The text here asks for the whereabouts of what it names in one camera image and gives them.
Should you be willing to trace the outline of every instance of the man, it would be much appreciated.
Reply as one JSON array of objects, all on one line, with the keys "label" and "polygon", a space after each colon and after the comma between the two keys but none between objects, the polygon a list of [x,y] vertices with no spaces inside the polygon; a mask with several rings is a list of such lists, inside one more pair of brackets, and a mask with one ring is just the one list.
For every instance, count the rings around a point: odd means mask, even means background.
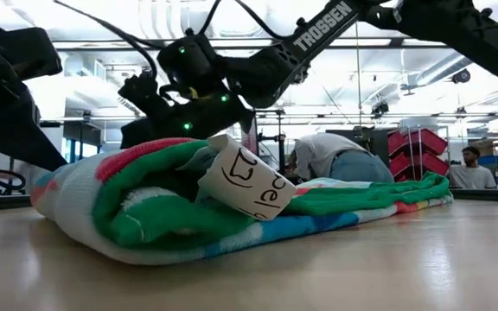
[{"label": "man", "polygon": [[343,136],[330,133],[297,140],[290,165],[305,180],[329,177],[339,181],[393,182],[389,168],[378,156]]},{"label": "man", "polygon": [[463,149],[464,165],[454,165],[450,167],[450,179],[453,186],[464,189],[490,189],[495,188],[495,178],[487,168],[477,164],[480,157],[480,150],[476,147],[466,147]]}]

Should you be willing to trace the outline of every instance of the table surface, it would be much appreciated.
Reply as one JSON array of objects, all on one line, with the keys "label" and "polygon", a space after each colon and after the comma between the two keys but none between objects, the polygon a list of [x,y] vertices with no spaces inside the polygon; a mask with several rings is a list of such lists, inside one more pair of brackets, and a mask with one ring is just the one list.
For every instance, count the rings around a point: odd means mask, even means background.
[{"label": "table surface", "polygon": [[498,202],[457,201],[169,267],[0,211],[0,310],[497,310]]}]

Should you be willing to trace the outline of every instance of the green stripe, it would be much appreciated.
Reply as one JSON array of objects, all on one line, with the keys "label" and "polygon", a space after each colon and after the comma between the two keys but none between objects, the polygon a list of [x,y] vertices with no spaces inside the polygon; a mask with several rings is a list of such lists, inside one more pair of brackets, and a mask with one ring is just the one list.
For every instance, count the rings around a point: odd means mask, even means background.
[{"label": "green stripe", "polygon": [[445,195],[450,195],[449,180],[428,173],[422,181],[373,183],[368,188],[313,188],[293,199],[286,211],[304,215],[344,213],[385,208],[396,201],[417,203]]},{"label": "green stripe", "polygon": [[[159,196],[121,211],[124,192],[139,187],[148,173],[160,172],[165,176],[165,180],[159,181],[159,186],[185,184],[186,181],[175,180],[175,174],[166,173],[181,167],[198,149],[206,146],[206,141],[181,143],[141,156],[128,164],[99,190],[92,210],[96,229],[120,246],[163,249],[203,245],[243,230],[252,220],[216,201],[197,205],[183,197]],[[191,238],[172,234],[183,228],[205,234]]]}]

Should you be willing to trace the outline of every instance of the colorful blanket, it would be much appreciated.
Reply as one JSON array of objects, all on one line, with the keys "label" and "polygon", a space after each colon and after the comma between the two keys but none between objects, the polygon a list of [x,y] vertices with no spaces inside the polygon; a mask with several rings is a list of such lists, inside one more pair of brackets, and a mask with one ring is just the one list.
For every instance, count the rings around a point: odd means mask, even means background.
[{"label": "colorful blanket", "polygon": [[206,198],[197,181],[215,154],[170,138],[68,164],[35,185],[33,206],[67,235],[124,263],[165,265],[325,232],[452,201],[428,174],[398,184],[316,179],[272,221]]}]

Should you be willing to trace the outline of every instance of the white t-shirt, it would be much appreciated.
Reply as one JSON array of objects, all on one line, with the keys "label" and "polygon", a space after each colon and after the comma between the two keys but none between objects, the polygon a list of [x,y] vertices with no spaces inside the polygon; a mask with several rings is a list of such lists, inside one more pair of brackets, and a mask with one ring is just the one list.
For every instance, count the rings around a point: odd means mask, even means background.
[{"label": "white t-shirt", "polygon": [[463,165],[453,165],[450,167],[450,179],[454,186],[463,189],[486,189],[497,186],[491,171],[481,166],[468,168]]},{"label": "white t-shirt", "polygon": [[310,180],[310,168],[316,177],[329,177],[335,156],[343,150],[362,150],[358,143],[340,135],[318,133],[304,136],[295,142],[297,175]]}]

